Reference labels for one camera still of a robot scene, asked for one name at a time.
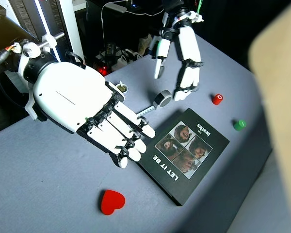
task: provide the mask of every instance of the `heart-shaped object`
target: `heart-shaped object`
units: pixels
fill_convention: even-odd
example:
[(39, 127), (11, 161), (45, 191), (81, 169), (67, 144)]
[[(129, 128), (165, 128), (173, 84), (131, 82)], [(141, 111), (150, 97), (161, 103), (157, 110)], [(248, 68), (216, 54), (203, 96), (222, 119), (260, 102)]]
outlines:
[(116, 209), (121, 209), (125, 204), (125, 197), (115, 191), (106, 190), (102, 197), (101, 211), (105, 215), (111, 215)]

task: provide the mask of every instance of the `white robotic hand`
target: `white robotic hand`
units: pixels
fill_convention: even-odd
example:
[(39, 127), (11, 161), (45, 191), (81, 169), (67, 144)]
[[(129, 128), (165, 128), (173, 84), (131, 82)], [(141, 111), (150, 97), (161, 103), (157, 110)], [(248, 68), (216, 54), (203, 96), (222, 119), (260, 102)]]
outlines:
[(90, 67), (58, 63), (50, 53), (41, 52), (21, 59), (19, 74), (32, 95), (26, 110), (34, 120), (42, 113), (68, 132), (77, 132), (116, 155), (122, 168), (128, 157), (139, 161), (146, 151), (140, 133), (155, 136), (148, 121), (122, 103), (123, 94)]
[(194, 11), (186, 13), (181, 8), (179, 12), (173, 11), (170, 15), (165, 12), (160, 36), (154, 36), (149, 48), (152, 57), (157, 59), (154, 78), (158, 79), (164, 71), (164, 62), (168, 55), (170, 43), (175, 42), (178, 59), (182, 62), (174, 90), (175, 101), (184, 100), (190, 93), (198, 89), (199, 68), (203, 63), (192, 23), (201, 21), (203, 21), (202, 16)]

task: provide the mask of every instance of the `green cap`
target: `green cap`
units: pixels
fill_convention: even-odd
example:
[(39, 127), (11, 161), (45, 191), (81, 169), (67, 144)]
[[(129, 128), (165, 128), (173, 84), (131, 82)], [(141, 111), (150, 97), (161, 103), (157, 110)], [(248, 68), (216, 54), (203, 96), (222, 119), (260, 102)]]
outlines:
[(247, 123), (244, 120), (239, 120), (234, 124), (234, 129), (236, 129), (237, 131), (240, 131), (246, 128), (246, 126), (247, 126)]

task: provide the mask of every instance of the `album cover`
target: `album cover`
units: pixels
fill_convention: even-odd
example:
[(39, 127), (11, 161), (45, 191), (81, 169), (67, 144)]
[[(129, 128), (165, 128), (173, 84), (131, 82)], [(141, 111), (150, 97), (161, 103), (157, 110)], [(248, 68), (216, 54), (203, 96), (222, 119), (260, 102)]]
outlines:
[(177, 205), (183, 205), (228, 143), (187, 109), (147, 145), (139, 165)]

